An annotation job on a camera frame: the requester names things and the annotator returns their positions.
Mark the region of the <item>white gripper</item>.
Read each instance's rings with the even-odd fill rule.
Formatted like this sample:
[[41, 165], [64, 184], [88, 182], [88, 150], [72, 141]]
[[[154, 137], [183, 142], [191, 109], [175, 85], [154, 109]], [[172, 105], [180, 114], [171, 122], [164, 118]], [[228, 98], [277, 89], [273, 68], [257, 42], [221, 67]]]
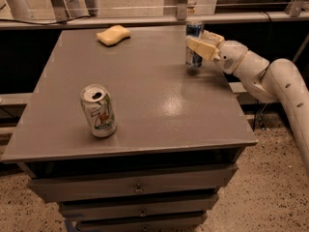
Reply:
[[232, 74], [248, 48], [237, 41], [224, 41], [223, 36], [207, 30], [203, 31], [201, 38], [192, 36], [185, 38], [185, 44], [190, 50], [205, 60], [214, 60], [214, 64], [220, 70]]

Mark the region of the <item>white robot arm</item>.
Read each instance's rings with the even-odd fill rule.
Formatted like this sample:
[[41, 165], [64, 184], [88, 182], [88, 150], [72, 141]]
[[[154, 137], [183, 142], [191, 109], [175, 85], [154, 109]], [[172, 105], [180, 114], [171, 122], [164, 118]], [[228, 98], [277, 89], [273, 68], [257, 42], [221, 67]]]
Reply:
[[198, 37], [188, 36], [185, 44], [226, 74], [237, 77], [258, 101], [281, 103], [309, 174], [309, 91], [295, 64], [284, 58], [270, 62], [244, 44], [209, 31]]

